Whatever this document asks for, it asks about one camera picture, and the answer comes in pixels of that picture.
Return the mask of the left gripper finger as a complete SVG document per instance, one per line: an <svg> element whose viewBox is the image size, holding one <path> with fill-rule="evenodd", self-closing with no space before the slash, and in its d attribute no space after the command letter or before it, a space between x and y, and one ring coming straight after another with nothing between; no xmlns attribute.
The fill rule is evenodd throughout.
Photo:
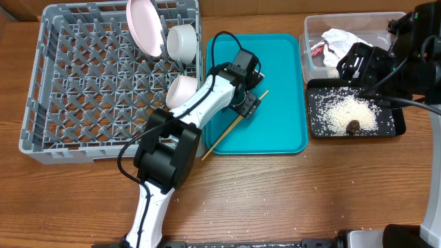
<svg viewBox="0 0 441 248"><path fill-rule="evenodd" d="M265 78L265 76L256 70L247 78L247 89L253 90Z"/></svg>
<svg viewBox="0 0 441 248"><path fill-rule="evenodd" d="M260 103L261 100L250 93L245 97L243 103L237 107L237 113L245 119L250 119Z"/></svg>

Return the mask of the white napkin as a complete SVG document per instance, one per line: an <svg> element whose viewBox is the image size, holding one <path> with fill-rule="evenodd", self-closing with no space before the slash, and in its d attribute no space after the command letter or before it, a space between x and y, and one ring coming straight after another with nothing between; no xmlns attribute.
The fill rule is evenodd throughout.
<svg viewBox="0 0 441 248"><path fill-rule="evenodd" d="M338 62L347 55L353 44L364 43L371 46L370 43L358 38L356 35L335 28L324 32L321 37L325 41L323 63L325 66L332 68L335 68Z"/></svg>

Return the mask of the brown food scrap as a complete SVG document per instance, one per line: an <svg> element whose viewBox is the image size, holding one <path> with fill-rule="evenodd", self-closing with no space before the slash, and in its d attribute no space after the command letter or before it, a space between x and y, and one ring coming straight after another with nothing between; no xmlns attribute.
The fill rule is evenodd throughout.
<svg viewBox="0 0 441 248"><path fill-rule="evenodd" d="M355 135L360 131L360 122L358 120L352 120L346 126L346 133Z"/></svg>

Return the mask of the red snack wrapper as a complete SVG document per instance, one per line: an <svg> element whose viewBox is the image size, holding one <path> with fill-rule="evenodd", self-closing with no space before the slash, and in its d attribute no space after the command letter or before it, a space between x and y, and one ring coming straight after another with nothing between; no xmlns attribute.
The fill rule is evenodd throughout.
<svg viewBox="0 0 441 248"><path fill-rule="evenodd" d="M322 54L326 45L327 45L327 41L326 40L319 41L317 44L312 45L310 47L311 57L314 58L314 57Z"/></svg>

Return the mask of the small white bowl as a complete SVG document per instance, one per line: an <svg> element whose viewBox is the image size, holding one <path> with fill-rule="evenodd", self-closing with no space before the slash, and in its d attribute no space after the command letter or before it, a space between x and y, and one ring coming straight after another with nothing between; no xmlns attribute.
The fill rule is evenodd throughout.
<svg viewBox="0 0 441 248"><path fill-rule="evenodd" d="M174 109L189 100L197 91L198 80L191 76L177 76L167 91L166 106Z"/></svg>

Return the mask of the grey bowl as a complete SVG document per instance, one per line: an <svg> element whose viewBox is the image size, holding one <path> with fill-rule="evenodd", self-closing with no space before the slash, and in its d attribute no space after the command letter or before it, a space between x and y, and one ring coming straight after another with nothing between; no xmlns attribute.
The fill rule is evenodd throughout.
<svg viewBox="0 0 441 248"><path fill-rule="evenodd" d="M196 31L190 24L176 25L167 35L167 53L174 60L190 64L196 56Z"/></svg>

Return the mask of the white plate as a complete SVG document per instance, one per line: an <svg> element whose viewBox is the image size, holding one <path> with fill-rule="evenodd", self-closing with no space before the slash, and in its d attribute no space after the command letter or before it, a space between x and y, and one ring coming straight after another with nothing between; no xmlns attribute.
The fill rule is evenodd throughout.
<svg viewBox="0 0 441 248"><path fill-rule="evenodd" d="M161 20L150 0L129 0L126 5L126 18L130 34L137 47L150 56L161 55Z"/></svg>

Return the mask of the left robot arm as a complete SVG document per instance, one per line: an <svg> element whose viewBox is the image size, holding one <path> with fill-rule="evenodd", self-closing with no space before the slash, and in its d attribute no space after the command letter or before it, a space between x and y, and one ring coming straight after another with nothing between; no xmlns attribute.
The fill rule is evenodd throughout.
<svg viewBox="0 0 441 248"><path fill-rule="evenodd" d="M188 177L201 141L202 130L224 108L249 119L260 105L252 90L263 80L258 57L241 48L233 62L212 67L202 88L170 111L156 109L145 130L132 139L139 203L134 223L120 247L157 247L162 224L175 189Z"/></svg>

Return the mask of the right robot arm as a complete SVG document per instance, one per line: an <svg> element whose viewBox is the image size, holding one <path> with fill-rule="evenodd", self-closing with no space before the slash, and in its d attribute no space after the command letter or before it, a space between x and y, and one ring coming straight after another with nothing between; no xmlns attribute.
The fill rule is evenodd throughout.
<svg viewBox="0 0 441 248"><path fill-rule="evenodd" d="M418 226L387 225L383 247L440 246L440 2L423 3L388 22L388 50L355 43L338 62L340 78L363 90L359 98L383 107L429 111L433 162L426 214Z"/></svg>

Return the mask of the grey dishwasher rack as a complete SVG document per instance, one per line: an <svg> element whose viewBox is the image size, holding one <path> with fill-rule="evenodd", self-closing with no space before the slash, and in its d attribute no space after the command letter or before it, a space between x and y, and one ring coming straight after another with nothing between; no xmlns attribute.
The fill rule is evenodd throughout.
<svg viewBox="0 0 441 248"><path fill-rule="evenodd" d="M19 150L46 164L114 158L165 107L180 75L204 78L203 42L190 64L142 52L125 1L58 3L41 16Z"/></svg>

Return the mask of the clear plastic bin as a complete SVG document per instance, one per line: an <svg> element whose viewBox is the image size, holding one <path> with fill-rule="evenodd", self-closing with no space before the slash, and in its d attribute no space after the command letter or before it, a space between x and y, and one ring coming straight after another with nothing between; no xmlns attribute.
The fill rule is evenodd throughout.
<svg viewBox="0 0 441 248"><path fill-rule="evenodd" d="M338 77L335 68L323 63L324 54L311 57L310 47L322 41L321 35L332 29L344 30L382 49L388 49L393 35L386 31L389 20L399 19L404 12L365 12L349 14L322 14L308 16L304 22L304 32L300 36L300 57L304 82L312 79Z"/></svg>

